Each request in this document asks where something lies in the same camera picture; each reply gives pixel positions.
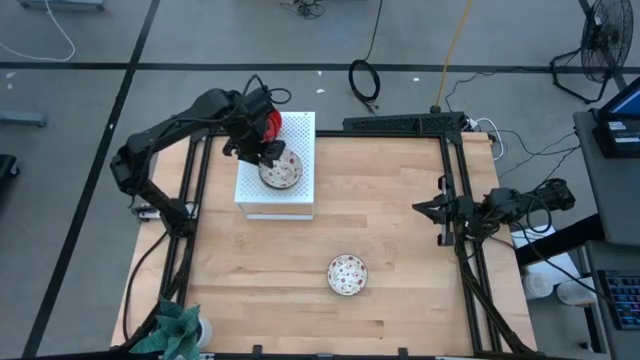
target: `bowl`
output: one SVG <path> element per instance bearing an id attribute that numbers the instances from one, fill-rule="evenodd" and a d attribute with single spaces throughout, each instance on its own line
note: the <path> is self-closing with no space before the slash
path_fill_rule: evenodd
<path id="1" fill-rule="evenodd" d="M 267 186 L 284 190 L 298 183 L 302 177 L 302 162 L 296 153 L 285 148 L 280 159 L 273 162 L 273 168 L 260 163 L 258 173 Z"/>
<path id="2" fill-rule="evenodd" d="M 333 291 L 344 296 L 353 296 L 367 285 L 368 270 L 364 261 L 355 255 L 336 256 L 329 263 L 327 281 Z"/>

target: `white cable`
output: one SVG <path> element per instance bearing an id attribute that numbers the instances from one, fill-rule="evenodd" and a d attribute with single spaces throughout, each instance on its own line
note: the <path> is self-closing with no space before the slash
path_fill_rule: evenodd
<path id="1" fill-rule="evenodd" d="M 548 236 L 548 235 L 537 233 L 537 232 L 533 232 L 533 231 L 526 231 L 526 233 L 527 233 L 527 236 L 529 237 L 529 239 L 531 239 L 531 240 L 540 240 L 540 239 Z M 514 237 L 516 239 L 524 239 L 524 235 L 513 235 L 513 234 L 511 234 L 511 237 Z"/>
<path id="2" fill-rule="evenodd" d="M 64 59 L 55 59 L 55 58 L 47 58 L 47 57 L 37 57 L 37 56 L 25 55 L 25 54 L 22 54 L 22 53 L 19 53 L 19 52 L 15 51 L 15 50 L 12 50 L 11 48 L 9 48 L 7 45 L 3 44 L 2 42 L 0 42 L 0 47 L 3 47 L 5 50 L 7 50 L 8 52 L 10 52 L 10 53 L 12 53 L 12 54 L 14 54 L 16 56 L 20 56 L 20 57 L 31 59 L 31 60 L 55 61 L 55 62 L 69 61 L 73 57 L 73 55 L 76 54 L 76 46 L 73 44 L 73 41 L 71 41 L 71 39 L 69 38 L 67 33 L 65 33 L 64 30 L 62 30 L 62 27 L 60 26 L 60 24 L 58 24 L 58 21 L 56 20 L 55 16 L 53 16 L 53 11 L 51 11 L 51 8 L 49 7 L 49 0 L 44 0 L 44 4 L 47 7 L 47 14 L 49 14 L 49 16 L 51 17 L 51 20 L 53 21 L 53 23 L 56 25 L 56 27 L 58 27 L 58 30 L 60 30 L 60 33 L 62 33 L 64 38 L 67 39 L 67 42 L 69 42 L 69 45 L 71 45 L 71 54 L 69 56 L 67 56 Z"/>
<path id="3" fill-rule="evenodd" d="M 493 127 L 493 130 L 495 130 L 496 132 L 496 136 L 498 137 L 498 143 L 500 144 L 500 155 L 498 155 L 498 157 L 493 158 L 493 161 L 496 161 L 498 159 L 500 159 L 502 157 L 502 155 L 504 155 L 504 144 L 502 143 L 502 137 L 500 136 L 500 132 L 498 131 L 498 128 L 496 127 L 496 124 L 493 123 L 493 121 L 491 121 L 491 119 L 489 118 L 480 118 L 478 120 L 473 120 L 471 118 L 469 118 L 469 123 L 471 124 L 471 128 L 475 129 L 476 126 L 479 126 L 478 123 L 480 121 L 486 121 L 489 124 L 491 124 L 491 126 Z"/>

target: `white container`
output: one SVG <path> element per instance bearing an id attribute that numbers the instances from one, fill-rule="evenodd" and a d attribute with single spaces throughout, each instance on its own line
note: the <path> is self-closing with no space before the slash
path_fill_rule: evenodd
<path id="1" fill-rule="evenodd" d="M 198 349 L 204 350 L 209 345 L 209 342 L 211 342 L 211 337 L 213 337 L 213 327 L 211 327 L 211 322 L 207 318 L 198 316 L 198 320 L 200 321 L 202 333 L 200 334 L 200 338 L 196 345 L 198 346 Z"/>
<path id="2" fill-rule="evenodd" d="M 261 179 L 258 167 L 238 162 L 235 203 L 249 220 L 313 220 L 316 116 L 314 112 L 283 112 L 277 139 L 302 163 L 300 180 L 284 190 Z"/>
<path id="3" fill-rule="evenodd" d="M 586 277 L 580 281 L 593 289 L 593 278 Z M 596 294 L 580 286 L 577 282 L 569 280 L 558 285 L 558 298 L 570 306 L 588 305 L 596 301 Z"/>
<path id="4" fill-rule="evenodd" d="M 553 292 L 553 285 L 549 277 L 541 273 L 531 273 L 523 276 L 522 287 L 527 300 L 547 297 Z"/>

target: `keyboard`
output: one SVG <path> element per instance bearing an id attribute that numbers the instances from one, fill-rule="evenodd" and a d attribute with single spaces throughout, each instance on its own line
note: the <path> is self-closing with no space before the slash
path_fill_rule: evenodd
<path id="1" fill-rule="evenodd" d="M 598 271 L 618 330 L 640 330 L 640 271 Z"/>
<path id="2" fill-rule="evenodd" d="M 428 135 L 460 131 L 465 124 L 463 112 L 450 112 L 346 118 L 342 127 L 349 131 L 394 131 Z"/>

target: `potted plant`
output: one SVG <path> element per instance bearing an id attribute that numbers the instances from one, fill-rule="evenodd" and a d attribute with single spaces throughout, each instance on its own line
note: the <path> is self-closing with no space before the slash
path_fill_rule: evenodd
<path id="1" fill-rule="evenodd" d="M 140 340 L 132 349 L 134 354 L 164 352 L 164 360 L 198 360 L 200 348 L 211 339 L 211 324 L 199 316 L 200 305 L 183 309 L 180 305 L 160 298 L 158 328 Z"/>

